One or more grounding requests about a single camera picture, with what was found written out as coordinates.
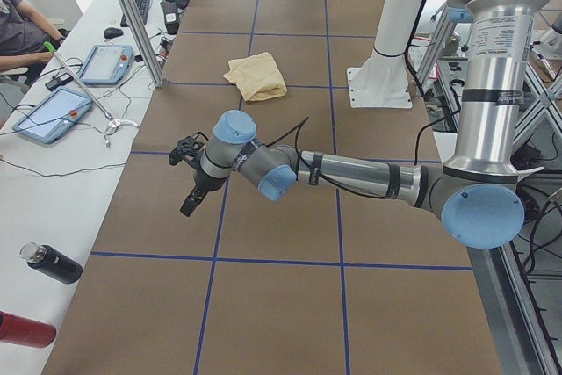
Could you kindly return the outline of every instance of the black bottle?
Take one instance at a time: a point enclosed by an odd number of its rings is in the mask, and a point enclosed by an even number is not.
[[[27,243],[19,251],[19,255],[34,270],[47,274],[66,285],[74,283],[82,275],[82,267],[79,263],[49,245]]]

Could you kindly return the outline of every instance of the blue and white device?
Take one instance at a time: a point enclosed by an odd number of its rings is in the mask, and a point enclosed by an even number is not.
[[[134,60],[131,46],[94,46],[78,76],[86,85],[115,85]]]
[[[61,138],[91,108],[88,95],[60,87],[11,128],[41,144]]]

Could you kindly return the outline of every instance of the thermos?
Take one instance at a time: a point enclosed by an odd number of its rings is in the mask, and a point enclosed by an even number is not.
[[[0,342],[43,348],[55,336],[56,328],[50,324],[0,311]]]
[[[49,245],[27,243],[19,251],[19,255],[27,261],[29,267],[67,285],[74,283],[82,275],[79,263]]]

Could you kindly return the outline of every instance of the white desk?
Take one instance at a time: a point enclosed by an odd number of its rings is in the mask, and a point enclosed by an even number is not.
[[[152,0],[148,22],[148,36],[165,29],[160,0]],[[80,22],[64,42],[59,53],[65,59],[85,59],[91,47],[104,44],[103,31],[108,26],[119,27],[121,9],[117,0],[96,0],[84,13]],[[110,41],[133,46],[138,54],[130,29]],[[151,39],[154,47],[160,37]],[[128,78],[141,64],[135,63]],[[56,60],[46,67],[59,68]],[[49,91],[42,79],[32,86],[22,104],[37,104]],[[72,82],[70,88],[79,90]],[[122,90],[132,99],[127,118],[141,122],[152,96],[150,76],[141,69]],[[96,88],[95,95],[109,89]],[[127,99],[118,91],[103,98],[102,103],[120,118]],[[21,118],[14,112],[0,133],[8,133]],[[107,120],[94,105],[81,120],[103,131]],[[107,148],[100,133],[88,126],[76,126],[53,146],[41,146],[23,136],[12,133],[0,136],[0,154],[18,165],[36,169],[44,174],[66,173],[76,169],[96,168],[107,164],[124,163],[129,155],[137,129],[121,127]],[[0,309],[59,328],[74,294],[76,284],[64,285],[27,267],[18,254],[27,242],[46,243],[84,265],[90,254],[97,231],[104,219],[122,167],[83,172],[67,177],[39,177],[26,170],[15,169],[0,162]],[[37,375],[41,373],[53,345],[45,349],[0,343],[0,375]]]

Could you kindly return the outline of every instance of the red can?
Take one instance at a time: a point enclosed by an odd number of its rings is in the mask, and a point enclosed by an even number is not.
[[[56,328],[45,322],[0,311],[0,342],[46,347],[56,337]]]

